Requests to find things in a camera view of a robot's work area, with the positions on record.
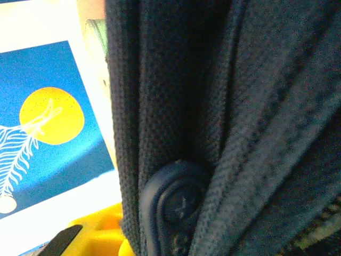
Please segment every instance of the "yellow sun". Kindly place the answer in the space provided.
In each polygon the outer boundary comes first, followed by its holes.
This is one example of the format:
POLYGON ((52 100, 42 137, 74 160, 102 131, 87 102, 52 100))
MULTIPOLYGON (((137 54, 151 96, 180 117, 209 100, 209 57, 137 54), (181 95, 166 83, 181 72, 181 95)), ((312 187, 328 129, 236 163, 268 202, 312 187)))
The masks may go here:
POLYGON ((30 94, 20 109, 19 119, 28 134, 51 145, 72 140, 84 126, 84 114, 77 100, 55 87, 30 94))

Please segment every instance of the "yellow object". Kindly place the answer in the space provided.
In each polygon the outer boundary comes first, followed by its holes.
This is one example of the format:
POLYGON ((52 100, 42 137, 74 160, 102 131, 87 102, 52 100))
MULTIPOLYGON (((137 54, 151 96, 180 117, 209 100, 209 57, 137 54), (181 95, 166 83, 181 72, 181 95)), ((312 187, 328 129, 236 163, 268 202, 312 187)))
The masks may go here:
POLYGON ((122 205, 116 204, 70 223, 83 228, 62 256, 134 256, 120 228, 122 205))
POLYGON ((31 93, 22 104, 19 120, 28 134, 50 145, 72 140, 84 126, 84 114, 77 100, 56 87, 31 93))

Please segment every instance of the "green object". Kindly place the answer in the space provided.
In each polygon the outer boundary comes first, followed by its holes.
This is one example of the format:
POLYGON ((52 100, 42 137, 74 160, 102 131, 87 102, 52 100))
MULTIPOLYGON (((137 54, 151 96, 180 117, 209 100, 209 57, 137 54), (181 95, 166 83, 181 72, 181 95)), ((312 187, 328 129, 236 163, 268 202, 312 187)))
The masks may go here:
POLYGON ((92 28, 96 37, 102 45, 105 56, 108 54, 107 24, 105 19, 87 20, 87 25, 92 28))

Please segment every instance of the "zipper pull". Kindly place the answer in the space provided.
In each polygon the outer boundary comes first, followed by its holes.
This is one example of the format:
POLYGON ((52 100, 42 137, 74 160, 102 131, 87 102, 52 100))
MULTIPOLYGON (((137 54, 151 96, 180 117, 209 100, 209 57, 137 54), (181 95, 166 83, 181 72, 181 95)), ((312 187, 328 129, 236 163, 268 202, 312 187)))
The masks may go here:
POLYGON ((195 163, 176 161, 161 168, 140 199, 148 256, 186 256, 210 177, 195 163))

